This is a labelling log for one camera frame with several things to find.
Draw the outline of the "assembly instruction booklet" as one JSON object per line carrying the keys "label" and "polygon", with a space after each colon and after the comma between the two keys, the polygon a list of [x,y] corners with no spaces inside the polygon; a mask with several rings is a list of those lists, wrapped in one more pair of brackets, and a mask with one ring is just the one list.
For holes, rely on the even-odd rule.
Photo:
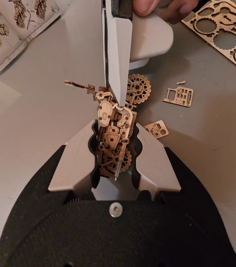
{"label": "assembly instruction booklet", "polygon": [[0,72],[60,14],[54,0],[0,0]]}

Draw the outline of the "small wooden grid cutout piece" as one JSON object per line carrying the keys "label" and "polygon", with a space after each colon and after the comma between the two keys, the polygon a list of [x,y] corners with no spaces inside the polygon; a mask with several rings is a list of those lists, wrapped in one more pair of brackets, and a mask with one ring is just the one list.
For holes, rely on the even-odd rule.
{"label": "small wooden grid cutout piece", "polygon": [[193,98],[193,89],[185,87],[177,87],[176,89],[168,88],[167,96],[163,102],[179,105],[183,107],[190,107]]}

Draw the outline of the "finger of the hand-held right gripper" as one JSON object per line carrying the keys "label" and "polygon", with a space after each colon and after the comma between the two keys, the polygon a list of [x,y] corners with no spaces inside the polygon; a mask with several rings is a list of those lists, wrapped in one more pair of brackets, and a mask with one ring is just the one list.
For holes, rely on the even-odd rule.
{"label": "finger of the hand-held right gripper", "polygon": [[106,1],[107,52],[109,85],[120,107],[125,106],[129,73],[132,22],[125,18],[114,18],[111,1]]}
{"label": "finger of the hand-held right gripper", "polygon": [[109,88],[109,64],[108,64],[108,32],[106,8],[102,9],[102,36],[103,36],[103,63],[105,87]]}

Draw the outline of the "person's right hand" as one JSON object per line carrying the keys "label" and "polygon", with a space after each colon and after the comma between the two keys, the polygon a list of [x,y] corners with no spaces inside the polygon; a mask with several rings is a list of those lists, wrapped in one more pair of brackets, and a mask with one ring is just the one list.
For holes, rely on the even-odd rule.
{"label": "person's right hand", "polygon": [[158,7],[160,0],[134,0],[133,10],[141,17],[148,16],[155,10],[161,19],[175,25],[186,18],[198,2],[198,0],[174,0],[166,7]]}

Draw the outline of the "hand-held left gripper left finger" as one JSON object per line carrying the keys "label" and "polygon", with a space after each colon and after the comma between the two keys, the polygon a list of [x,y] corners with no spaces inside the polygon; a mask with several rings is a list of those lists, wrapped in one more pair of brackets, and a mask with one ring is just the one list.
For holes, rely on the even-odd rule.
{"label": "hand-held left gripper left finger", "polygon": [[49,191],[72,190],[75,195],[82,195],[97,187],[100,181],[97,133],[98,121],[92,120],[67,142]]}

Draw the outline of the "wooden motorcycle model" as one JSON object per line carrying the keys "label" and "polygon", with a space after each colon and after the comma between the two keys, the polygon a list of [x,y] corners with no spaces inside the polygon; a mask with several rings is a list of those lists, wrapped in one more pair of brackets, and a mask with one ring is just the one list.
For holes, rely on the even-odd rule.
{"label": "wooden motorcycle model", "polygon": [[[100,86],[98,91],[95,91],[93,85],[79,85],[71,81],[64,81],[66,85],[82,88],[87,91],[87,94],[93,95],[93,100],[99,102],[98,118],[101,124],[97,134],[96,154],[100,165],[100,174],[103,177],[109,178],[115,176],[115,171],[118,162],[118,154],[122,147],[120,128],[116,126],[117,110],[113,110],[113,106],[117,104],[110,89]],[[146,77],[140,74],[134,74],[128,77],[126,102],[125,107],[133,111],[137,104],[140,104],[148,99],[151,92],[150,82]],[[126,171],[132,161],[130,151],[126,147],[125,155],[122,162],[121,172]]]}

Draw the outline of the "grey desk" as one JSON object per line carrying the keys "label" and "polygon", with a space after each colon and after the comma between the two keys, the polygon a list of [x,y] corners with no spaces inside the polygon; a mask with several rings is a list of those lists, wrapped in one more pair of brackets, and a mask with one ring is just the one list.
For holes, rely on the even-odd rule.
{"label": "grey desk", "polygon": [[[0,236],[28,181],[97,114],[91,96],[64,80],[104,85],[101,1],[57,3],[63,16],[0,74]],[[164,121],[160,142],[208,190],[236,251],[236,67],[182,24],[171,27],[170,51],[133,71],[152,89],[137,122]],[[163,102],[179,86],[193,89],[190,107]]]}

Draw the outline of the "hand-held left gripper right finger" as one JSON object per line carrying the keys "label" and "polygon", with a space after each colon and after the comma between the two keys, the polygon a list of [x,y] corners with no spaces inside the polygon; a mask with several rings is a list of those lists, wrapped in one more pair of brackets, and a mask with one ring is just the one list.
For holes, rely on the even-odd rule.
{"label": "hand-held left gripper right finger", "polygon": [[136,123],[133,130],[136,156],[132,162],[132,184],[135,189],[149,191],[154,200],[161,191],[180,192],[165,148],[161,142]]}

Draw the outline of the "small wooden square-hole piece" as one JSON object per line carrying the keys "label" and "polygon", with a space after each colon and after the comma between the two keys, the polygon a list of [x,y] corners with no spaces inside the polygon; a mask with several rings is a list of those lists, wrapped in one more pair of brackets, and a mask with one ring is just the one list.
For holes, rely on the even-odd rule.
{"label": "small wooden square-hole piece", "polygon": [[156,139],[164,137],[169,134],[163,120],[151,123],[144,126],[144,128],[150,132]]}

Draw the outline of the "wooden sheet with round cutouts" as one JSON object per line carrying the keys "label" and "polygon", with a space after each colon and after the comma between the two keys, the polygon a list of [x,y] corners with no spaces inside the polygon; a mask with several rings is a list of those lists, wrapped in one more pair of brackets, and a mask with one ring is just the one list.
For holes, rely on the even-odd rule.
{"label": "wooden sheet with round cutouts", "polygon": [[236,44],[231,43],[226,47],[217,44],[218,36],[222,34],[229,34],[236,39],[236,3],[208,1],[181,23],[236,66]]}

